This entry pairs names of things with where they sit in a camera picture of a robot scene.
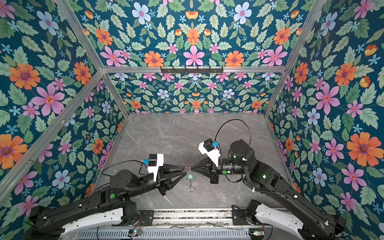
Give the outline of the keyring with coloured keys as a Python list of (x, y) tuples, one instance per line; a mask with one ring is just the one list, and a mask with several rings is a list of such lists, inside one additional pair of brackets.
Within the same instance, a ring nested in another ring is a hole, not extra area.
[(193, 186), (193, 180), (194, 175), (192, 173), (191, 165), (188, 165), (188, 186), (189, 186), (189, 193), (193, 192), (195, 190), (195, 187)]

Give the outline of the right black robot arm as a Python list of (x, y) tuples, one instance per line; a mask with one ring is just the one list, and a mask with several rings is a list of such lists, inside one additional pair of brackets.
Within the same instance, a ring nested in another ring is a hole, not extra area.
[(206, 158), (191, 169), (208, 177), (211, 184), (218, 184), (220, 175), (240, 175), (241, 182), (253, 192), (274, 199), (286, 209), (281, 212), (258, 201), (249, 204), (246, 213), (257, 222), (281, 229), (300, 240), (336, 240), (347, 229), (343, 217), (320, 210), (279, 172), (257, 160), (254, 149), (245, 141), (233, 142), (227, 158), (222, 157), (219, 143), (211, 139), (201, 142), (198, 149)]

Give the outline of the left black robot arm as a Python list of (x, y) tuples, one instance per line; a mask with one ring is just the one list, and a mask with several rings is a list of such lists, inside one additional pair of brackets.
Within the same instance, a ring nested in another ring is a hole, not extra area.
[(140, 219), (137, 204), (131, 199), (159, 190), (162, 195), (171, 190), (187, 173), (183, 166), (166, 164), (156, 174), (138, 177), (121, 170), (110, 182), (95, 190), (84, 200), (57, 208), (37, 207), (31, 211), (32, 227), (24, 233), (25, 240), (57, 240), (60, 236), (80, 229), (81, 219), (88, 224), (99, 220), (97, 226), (136, 225)]

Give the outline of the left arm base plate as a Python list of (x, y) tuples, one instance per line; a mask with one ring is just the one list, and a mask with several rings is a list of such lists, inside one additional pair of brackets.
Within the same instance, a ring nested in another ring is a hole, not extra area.
[(154, 215), (154, 210), (123, 210), (120, 226), (149, 227), (153, 224)]

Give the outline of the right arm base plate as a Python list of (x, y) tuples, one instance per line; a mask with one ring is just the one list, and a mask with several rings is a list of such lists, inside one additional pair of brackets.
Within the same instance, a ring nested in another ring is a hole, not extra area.
[(234, 226), (245, 225), (260, 225), (261, 221), (257, 219), (257, 207), (261, 206), (261, 202), (257, 200), (251, 200), (245, 209), (242, 209), (236, 205), (232, 205), (232, 221)]

